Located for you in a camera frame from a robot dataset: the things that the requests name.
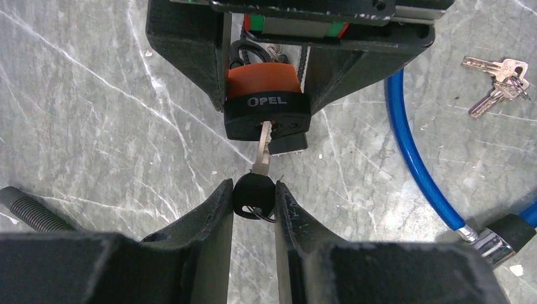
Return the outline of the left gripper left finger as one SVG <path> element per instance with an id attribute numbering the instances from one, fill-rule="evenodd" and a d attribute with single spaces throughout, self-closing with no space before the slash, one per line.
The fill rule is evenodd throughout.
<path id="1" fill-rule="evenodd" d="M 1 234 L 2 303 L 225 303 L 231 180 L 135 241 L 117 232 Z"/>

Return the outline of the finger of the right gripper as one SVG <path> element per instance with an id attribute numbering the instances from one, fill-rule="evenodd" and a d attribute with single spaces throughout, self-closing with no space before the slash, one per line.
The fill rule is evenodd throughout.
<path id="1" fill-rule="evenodd" d="M 210 6 L 150 0 L 149 45 L 223 110 L 230 67 L 231 14 Z"/>

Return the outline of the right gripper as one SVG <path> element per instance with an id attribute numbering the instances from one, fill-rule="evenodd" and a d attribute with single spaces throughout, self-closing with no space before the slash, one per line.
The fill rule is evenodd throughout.
<path id="1" fill-rule="evenodd" d="M 435 39 L 453 1 L 168 1 L 167 36 L 225 42 L 241 15 L 255 41 L 339 42 L 312 46 L 305 93 L 312 113 L 401 70 Z"/>

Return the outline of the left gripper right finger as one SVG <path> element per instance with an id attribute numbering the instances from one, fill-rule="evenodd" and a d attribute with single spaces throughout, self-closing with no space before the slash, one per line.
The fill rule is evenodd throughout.
<path id="1" fill-rule="evenodd" d="M 281 303 L 506 303 L 489 264 L 458 243 L 350 242 L 275 186 Z"/>

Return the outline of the black car key bunch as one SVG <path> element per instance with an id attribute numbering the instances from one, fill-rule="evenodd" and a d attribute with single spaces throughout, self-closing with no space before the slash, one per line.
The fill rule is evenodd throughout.
<path id="1" fill-rule="evenodd" d="M 232 192 L 232 206 L 234 213 L 240 217 L 251 220 L 264 220 L 271 224 L 275 219 L 275 183 L 268 176 L 271 155 L 269 153 L 270 133 L 272 123 L 262 123 L 256 160 L 252 169 L 244 174 L 234 186 Z"/>

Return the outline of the silver lock keys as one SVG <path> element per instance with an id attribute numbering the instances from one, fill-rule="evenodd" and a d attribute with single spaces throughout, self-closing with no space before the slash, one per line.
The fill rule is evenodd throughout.
<path id="1" fill-rule="evenodd" d="M 461 65 L 488 73 L 492 78 L 491 91 L 468 111 L 472 118 L 481 118 L 504 99 L 510 101 L 518 97 L 531 99 L 527 93 L 530 83 L 525 79 L 529 65 L 524 61 L 506 58 L 497 62 L 465 56 Z"/>

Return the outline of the blue cable lock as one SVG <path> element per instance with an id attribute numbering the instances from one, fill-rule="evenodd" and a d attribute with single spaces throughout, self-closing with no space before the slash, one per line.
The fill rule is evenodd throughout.
<path id="1" fill-rule="evenodd" d="M 388 118 L 404 162 L 444 224 L 471 245 L 495 269 L 520 252 L 536 238 L 536 202 L 520 214 L 507 214 L 477 232 L 452 207 L 427 170 L 415 145 L 405 109 L 404 70 L 384 81 Z"/>

